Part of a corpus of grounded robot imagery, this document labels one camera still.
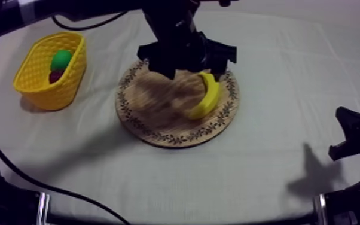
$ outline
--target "cable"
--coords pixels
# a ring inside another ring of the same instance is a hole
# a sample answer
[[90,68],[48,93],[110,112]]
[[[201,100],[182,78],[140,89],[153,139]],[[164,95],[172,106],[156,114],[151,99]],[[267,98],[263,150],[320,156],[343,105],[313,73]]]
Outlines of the cable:
[[52,16],[51,19],[53,20],[53,22],[58,25],[59,27],[63,28],[63,29],[66,29],[66,30],[69,30],[69,31],[86,31],[86,30],[89,30],[89,29],[93,29],[93,28],[98,28],[99,26],[103,26],[107,23],[110,23],[110,22],[113,22],[114,20],[117,20],[118,18],[122,17],[123,15],[125,15],[126,13],[128,13],[128,11],[124,11],[124,12],[121,12],[121,13],[118,13],[116,14],[114,17],[108,19],[108,20],[105,20],[103,22],[100,22],[100,23],[97,23],[95,25],[90,25],[90,26],[83,26],[81,28],[73,28],[73,27],[70,27],[70,26],[66,26],[64,25],[63,23],[60,23],[56,16]]
[[53,187],[53,186],[50,186],[48,184],[45,184],[45,183],[42,183],[32,177],[30,177],[29,175],[27,175],[26,173],[22,172],[18,167],[16,167],[8,158],[7,156],[5,156],[5,154],[0,150],[0,159],[13,171],[15,172],[16,174],[18,174],[20,177],[22,177],[24,180],[32,183],[32,184],[35,184],[36,186],[39,186],[39,187],[42,187],[44,189],[47,189],[47,190],[50,190],[50,191],[54,191],[54,192],[57,192],[57,193],[60,193],[60,194],[65,194],[65,195],[68,195],[68,196],[71,196],[71,197],[74,197],[76,199],[80,199],[80,200],[83,200],[83,201],[86,201],[90,204],[93,204],[93,205],[96,205],[102,209],[104,209],[105,211],[107,211],[108,213],[112,214],[114,217],[116,217],[117,219],[119,219],[121,222],[123,222],[125,225],[131,225],[126,219],[124,219],[121,215],[119,215],[117,212],[109,209],[107,206],[93,200],[93,199],[90,199],[89,197],[85,197],[81,194],[77,194],[77,193],[74,193],[74,192],[71,192],[71,191],[67,191],[67,190],[64,190],[64,189],[61,189],[61,188],[58,188],[58,187]]

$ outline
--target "table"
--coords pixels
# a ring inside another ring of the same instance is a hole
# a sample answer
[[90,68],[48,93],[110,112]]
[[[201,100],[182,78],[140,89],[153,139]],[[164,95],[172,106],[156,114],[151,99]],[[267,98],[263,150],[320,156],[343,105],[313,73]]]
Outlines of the table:
[[[360,156],[339,162],[327,156],[330,145],[344,140],[336,108],[360,112],[360,31],[236,12],[201,11],[195,21],[207,37],[238,47],[238,63],[229,68],[240,107],[217,138],[165,150],[120,125],[115,88],[138,46],[155,41],[135,11],[83,32],[87,70],[72,105],[58,112],[34,108],[12,81],[31,45],[60,29],[44,20],[0,37],[0,147],[29,175],[94,198],[134,223],[299,214],[311,210],[313,196],[360,181]],[[1,162],[0,168],[10,182],[39,190]],[[52,209],[113,220],[54,193]]]

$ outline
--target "wicker basket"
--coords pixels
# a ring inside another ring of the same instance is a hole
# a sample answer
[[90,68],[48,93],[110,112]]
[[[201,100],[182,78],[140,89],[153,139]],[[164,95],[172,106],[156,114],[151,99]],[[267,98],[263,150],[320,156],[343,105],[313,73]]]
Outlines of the wicker basket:
[[[72,59],[62,77],[50,84],[50,63],[59,50],[70,51]],[[74,100],[85,68],[86,50],[83,36],[74,32],[56,33],[33,45],[18,70],[13,86],[37,107],[59,110]]]

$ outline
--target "round wooden board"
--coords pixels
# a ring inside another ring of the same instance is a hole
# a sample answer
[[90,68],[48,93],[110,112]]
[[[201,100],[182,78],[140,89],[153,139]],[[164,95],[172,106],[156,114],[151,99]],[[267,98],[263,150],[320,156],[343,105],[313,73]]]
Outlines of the round wooden board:
[[220,134],[239,106],[239,87],[231,72],[220,79],[221,96],[216,108],[200,120],[186,115],[206,93],[202,78],[176,71],[174,80],[148,70],[138,61],[121,78],[115,107],[122,124],[135,136],[159,147],[185,148]]

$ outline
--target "decorative border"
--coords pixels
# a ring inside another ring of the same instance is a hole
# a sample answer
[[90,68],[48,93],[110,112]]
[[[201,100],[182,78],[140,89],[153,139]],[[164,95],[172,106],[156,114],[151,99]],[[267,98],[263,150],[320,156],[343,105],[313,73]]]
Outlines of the decorative border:
[[132,110],[129,108],[129,102],[126,99],[124,91],[130,85],[130,82],[136,77],[136,72],[141,70],[144,65],[148,65],[148,61],[139,61],[135,66],[133,66],[129,73],[120,81],[120,89],[117,93],[120,110],[125,114],[125,122],[130,123],[135,129],[141,131],[141,133],[149,138],[155,139],[156,141],[164,141],[168,144],[182,144],[184,142],[191,142],[198,140],[204,135],[212,133],[214,130],[221,126],[226,125],[226,119],[230,116],[230,111],[234,108],[234,101],[238,99],[236,92],[236,81],[231,77],[230,72],[225,73],[225,82],[226,89],[229,92],[229,98],[231,100],[227,101],[223,109],[219,112],[216,117],[216,122],[211,122],[205,127],[199,128],[196,132],[190,132],[187,136],[173,136],[165,135],[160,132],[153,132],[148,126],[144,125],[137,117],[132,113]]

